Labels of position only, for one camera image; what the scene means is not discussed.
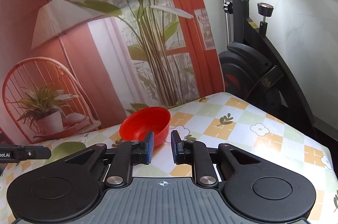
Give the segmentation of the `red bowl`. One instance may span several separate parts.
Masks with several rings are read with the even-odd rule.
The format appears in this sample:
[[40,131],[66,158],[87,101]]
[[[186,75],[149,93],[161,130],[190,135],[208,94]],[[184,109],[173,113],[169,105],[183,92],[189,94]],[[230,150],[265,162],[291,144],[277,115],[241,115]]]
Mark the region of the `red bowl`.
[[142,141],[148,131],[154,133],[154,147],[164,143],[169,134],[171,114],[163,107],[146,107],[127,117],[119,128],[125,141]]

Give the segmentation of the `large green square plate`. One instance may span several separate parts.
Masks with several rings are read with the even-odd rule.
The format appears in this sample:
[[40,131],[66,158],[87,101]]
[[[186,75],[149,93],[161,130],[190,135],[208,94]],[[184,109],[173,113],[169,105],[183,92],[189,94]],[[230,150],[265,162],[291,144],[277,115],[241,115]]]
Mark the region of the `large green square plate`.
[[52,149],[51,157],[46,161],[47,163],[54,162],[62,159],[75,152],[81,151],[86,148],[86,145],[81,142],[64,142]]

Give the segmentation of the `floral checkered tablecloth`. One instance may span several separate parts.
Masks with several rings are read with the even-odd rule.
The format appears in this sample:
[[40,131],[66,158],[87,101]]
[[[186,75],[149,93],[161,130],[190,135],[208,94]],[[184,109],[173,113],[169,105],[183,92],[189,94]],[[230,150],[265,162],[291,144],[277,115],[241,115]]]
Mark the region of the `floral checkered tablecloth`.
[[[324,145],[225,92],[170,109],[170,113],[170,132],[177,130],[182,139],[195,138],[208,147],[218,147],[220,143],[226,142],[307,177],[317,193],[309,222],[337,223],[336,167],[333,167],[332,153]],[[40,145],[51,150],[56,148],[56,159],[71,153],[61,151],[67,146],[62,143],[66,142],[71,142],[71,145],[73,142],[82,142],[86,147],[96,143],[105,143],[108,148],[116,147],[122,142],[119,127],[107,127]],[[49,163],[48,160],[27,160],[7,165],[1,174],[1,223],[12,223],[15,219],[6,200],[9,184],[17,176],[43,166],[45,162]],[[154,149],[151,164],[134,167],[133,174],[160,178],[191,176],[191,166],[174,164],[168,135],[165,142]]]

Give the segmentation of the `black exercise bike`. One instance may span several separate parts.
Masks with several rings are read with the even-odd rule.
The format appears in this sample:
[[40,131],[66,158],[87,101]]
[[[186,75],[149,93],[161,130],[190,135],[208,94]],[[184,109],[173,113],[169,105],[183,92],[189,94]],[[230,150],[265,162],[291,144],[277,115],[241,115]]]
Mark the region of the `black exercise bike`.
[[227,49],[218,57],[226,92],[258,107],[329,148],[337,145],[337,130],[315,117],[296,78],[267,38],[266,18],[274,7],[257,4],[263,20],[249,14],[249,0],[226,0]]

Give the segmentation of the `printed room backdrop cloth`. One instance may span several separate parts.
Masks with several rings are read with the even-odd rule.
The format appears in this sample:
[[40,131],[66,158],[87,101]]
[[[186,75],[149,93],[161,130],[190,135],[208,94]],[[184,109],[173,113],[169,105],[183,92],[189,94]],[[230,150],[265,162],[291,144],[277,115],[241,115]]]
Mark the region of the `printed room backdrop cloth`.
[[1,0],[1,128],[17,144],[223,90],[203,0]]

